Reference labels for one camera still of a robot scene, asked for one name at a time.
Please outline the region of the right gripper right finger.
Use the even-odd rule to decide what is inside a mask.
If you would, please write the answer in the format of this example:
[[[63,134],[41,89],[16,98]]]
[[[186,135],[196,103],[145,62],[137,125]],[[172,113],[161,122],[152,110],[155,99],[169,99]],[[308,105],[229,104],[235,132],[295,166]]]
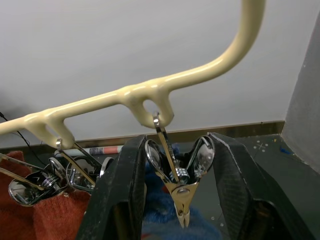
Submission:
[[[214,142],[214,171],[220,206],[232,240],[312,240],[277,181],[232,137],[207,134]]]

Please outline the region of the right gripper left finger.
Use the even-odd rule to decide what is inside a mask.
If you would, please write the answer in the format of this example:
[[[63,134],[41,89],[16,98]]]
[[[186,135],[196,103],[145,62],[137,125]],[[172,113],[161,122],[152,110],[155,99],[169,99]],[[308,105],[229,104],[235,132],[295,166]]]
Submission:
[[[146,135],[129,139],[97,181],[77,240],[139,240],[145,204]]]

